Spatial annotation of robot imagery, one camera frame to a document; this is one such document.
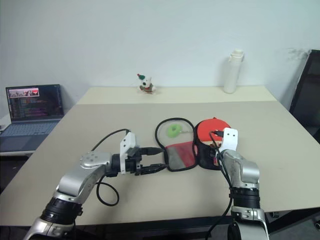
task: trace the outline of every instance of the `beige tabletop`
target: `beige tabletop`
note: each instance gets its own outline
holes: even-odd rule
[[[106,88],[104,92],[114,90]],[[156,147],[154,130],[160,121],[171,117],[187,118],[194,124],[217,117],[238,129],[237,151],[260,168],[261,207],[266,212],[319,207],[320,145],[269,93],[265,97],[171,104],[105,104],[100,98],[98,104],[77,104],[0,195],[0,225],[30,226],[51,199],[60,178],[108,133],[129,128],[141,146]],[[122,137],[113,136],[98,150],[118,153]],[[141,163],[162,162],[158,155],[146,156]],[[119,175],[106,181],[119,191],[119,204],[104,206],[93,191],[76,224],[218,216],[229,201],[222,174],[199,166],[182,172],[165,169],[143,176]],[[101,197],[115,200],[108,188],[101,187]]]

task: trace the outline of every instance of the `white wall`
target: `white wall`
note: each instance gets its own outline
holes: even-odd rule
[[[60,83],[66,107],[89,86],[218,86],[234,48],[241,85],[286,107],[308,49],[320,49],[319,0],[1,0],[0,116],[6,86]]]

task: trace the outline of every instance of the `white bottle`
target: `white bottle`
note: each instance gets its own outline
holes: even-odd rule
[[[239,78],[241,63],[244,60],[244,55],[244,51],[241,49],[235,49],[230,55],[223,86],[223,90],[227,94],[232,94],[236,91],[237,81]]]

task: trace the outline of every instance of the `table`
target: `table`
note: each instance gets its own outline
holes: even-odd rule
[[[141,146],[156,147],[155,127],[170,117],[184,117],[194,124],[217,117],[238,129],[238,152],[260,168],[265,212],[320,206],[320,193],[315,190],[320,146],[263,86],[240,87],[234,94],[219,87],[160,88],[156,95],[136,91],[90,88],[0,195],[0,225],[30,226],[60,178],[108,133],[129,128]],[[98,150],[119,152],[122,137],[106,140]],[[162,162],[158,155],[141,163]],[[199,166],[182,172],[119,175],[107,182],[119,191],[119,204],[106,207],[93,192],[77,225],[219,216],[229,200],[222,174]],[[115,200],[109,189],[102,190],[101,197]]]

